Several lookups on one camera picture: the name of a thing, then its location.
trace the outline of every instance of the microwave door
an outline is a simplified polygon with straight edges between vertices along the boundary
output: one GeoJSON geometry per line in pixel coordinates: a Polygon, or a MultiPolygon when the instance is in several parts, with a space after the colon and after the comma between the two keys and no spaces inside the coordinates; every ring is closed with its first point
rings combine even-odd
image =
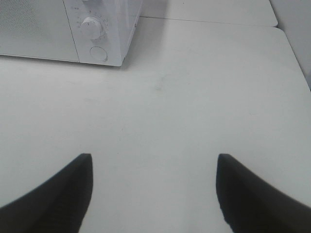
{"type": "Polygon", "coordinates": [[[0,0],[0,54],[78,62],[63,0],[0,0]]]}

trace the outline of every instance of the white microwave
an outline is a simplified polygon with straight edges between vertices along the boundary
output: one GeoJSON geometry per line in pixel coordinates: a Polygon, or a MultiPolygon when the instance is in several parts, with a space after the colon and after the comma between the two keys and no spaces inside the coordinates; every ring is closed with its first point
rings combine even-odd
{"type": "Polygon", "coordinates": [[[0,0],[0,54],[121,66],[142,0],[0,0]]]}

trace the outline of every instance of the white countertop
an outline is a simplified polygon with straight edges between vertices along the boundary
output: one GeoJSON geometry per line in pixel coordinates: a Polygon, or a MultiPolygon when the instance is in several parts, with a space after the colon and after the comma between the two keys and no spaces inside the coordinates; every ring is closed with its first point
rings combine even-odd
{"type": "Polygon", "coordinates": [[[144,0],[141,16],[270,27],[277,25],[269,0],[144,0]]]}
{"type": "Polygon", "coordinates": [[[0,206],[83,152],[81,233],[230,233],[219,153],[311,206],[311,93],[279,29],[141,18],[121,68],[1,56],[0,76],[0,206]]]}

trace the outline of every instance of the white tabletop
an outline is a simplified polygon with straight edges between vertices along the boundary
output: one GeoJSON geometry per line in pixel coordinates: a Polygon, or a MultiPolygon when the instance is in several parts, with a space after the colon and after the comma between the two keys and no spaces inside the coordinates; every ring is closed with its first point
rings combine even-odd
{"type": "Polygon", "coordinates": [[[230,233],[219,153],[311,206],[311,94],[279,29],[141,18],[121,68],[0,57],[0,76],[0,206],[82,152],[81,233],[230,233]]]}
{"type": "Polygon", "coordinates": [[[144,0],[141,15],[242,25],[277,25],[269,0],[144,0]]]}

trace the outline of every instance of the white table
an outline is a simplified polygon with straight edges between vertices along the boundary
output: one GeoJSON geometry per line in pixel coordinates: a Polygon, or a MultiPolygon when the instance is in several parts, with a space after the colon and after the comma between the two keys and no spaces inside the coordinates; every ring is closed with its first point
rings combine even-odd
{"type": "Polygon", "coordinates": [[[141,15],[256,26],[277,25],[269,0],[144,0],[141,15]]]}
{"type": "Polygon", "coordinates": [[[311,94],[279,29],[141,18],[122,68],[0,57],[0,76],[0,206],[82,152],[81,233],[230,233],[221,152],[311,206],[311,94]]]}

